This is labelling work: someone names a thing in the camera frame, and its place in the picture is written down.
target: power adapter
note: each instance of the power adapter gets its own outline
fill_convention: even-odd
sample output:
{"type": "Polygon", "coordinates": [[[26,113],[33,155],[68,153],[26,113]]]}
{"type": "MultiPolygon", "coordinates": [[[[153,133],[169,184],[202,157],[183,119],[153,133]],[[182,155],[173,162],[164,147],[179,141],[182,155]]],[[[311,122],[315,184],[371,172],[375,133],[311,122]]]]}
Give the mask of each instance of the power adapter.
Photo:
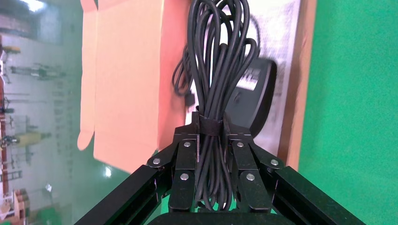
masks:
{"type": "Polygon", "coordinates": [[[276,63],[257,58],[252,61],[234,89],[226,113],[235,125],[257,136],[267,121],[276,83],[276,63]]]}

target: green wall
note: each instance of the green wall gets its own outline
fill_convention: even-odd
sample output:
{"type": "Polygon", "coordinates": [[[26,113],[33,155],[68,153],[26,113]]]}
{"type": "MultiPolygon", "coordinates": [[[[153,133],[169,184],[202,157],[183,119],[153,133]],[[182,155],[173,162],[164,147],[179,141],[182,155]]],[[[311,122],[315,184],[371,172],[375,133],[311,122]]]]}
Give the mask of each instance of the green wall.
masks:
{"type": "Polygon", "coordinates": [[[366,224],[398,224],[398,1],[318,0],[299,171],[366,224]]]}

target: cable bundle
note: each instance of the cable bundle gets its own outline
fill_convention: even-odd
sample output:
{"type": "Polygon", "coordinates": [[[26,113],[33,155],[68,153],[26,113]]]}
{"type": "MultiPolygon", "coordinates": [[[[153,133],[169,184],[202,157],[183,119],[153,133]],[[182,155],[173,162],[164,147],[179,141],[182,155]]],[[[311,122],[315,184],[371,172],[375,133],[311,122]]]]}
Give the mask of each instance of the cable bundle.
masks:
{"type": "MultiPolygon", "coordinates": [[[[192,1],[187,46],[174,72],[173,85],[181,96],[189,91],[192,79],[195,81],[199,114],[205,118],[222,120],[239,79],[258,56],[256,41],[246,38],[249,21],[247,0],[192,1]],[[230,15],[223,12],[226,6],[230,15]],[[227,44],[220,43],[221,26],[227,29],[227,44]],[[250,51],[245,56],[247,45],[250,51]]],[[[215,203],[218,203],[218,210],[228,210],[232,185],[219,137],[205,135],[201,137],[200,146],[195,170],[195,201],[209,210],[213,210],[215,203]]]]}

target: open cardboard box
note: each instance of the open cardboard box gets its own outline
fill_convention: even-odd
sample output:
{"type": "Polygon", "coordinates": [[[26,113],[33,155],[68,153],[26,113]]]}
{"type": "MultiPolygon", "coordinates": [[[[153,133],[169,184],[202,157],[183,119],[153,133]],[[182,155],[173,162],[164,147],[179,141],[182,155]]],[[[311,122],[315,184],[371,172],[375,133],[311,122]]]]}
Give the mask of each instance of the open cardboard box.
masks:
{"type": "MultiPolygon", "coordinates": [[[[83,76],[78,147],[134,172],[185,119],[171,76],[186,43],[188,0],[81,0],[83,76]]],[[[297,169],[316,0],[302,0],[278,156],[297,169]]]]}

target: black cable tie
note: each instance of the black cable tie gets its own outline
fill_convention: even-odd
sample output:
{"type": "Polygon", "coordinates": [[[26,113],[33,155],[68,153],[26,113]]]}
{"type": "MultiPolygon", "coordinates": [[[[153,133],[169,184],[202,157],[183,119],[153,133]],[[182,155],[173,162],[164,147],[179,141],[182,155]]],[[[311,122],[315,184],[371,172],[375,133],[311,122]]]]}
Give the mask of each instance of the black cable tie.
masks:
{"type": "Polygon", "coordinates": [[[200,133],[208,136],[219,136],[222,128],[222,120],[213,120],[199,115],[200,133]]]}
{"type": "Polygon", "coordinates": [[[195,104],[195,95],[191,93],[191,91],[188,91],[185,96],[185,106],[186,107],[191,107],[195,104]]]}

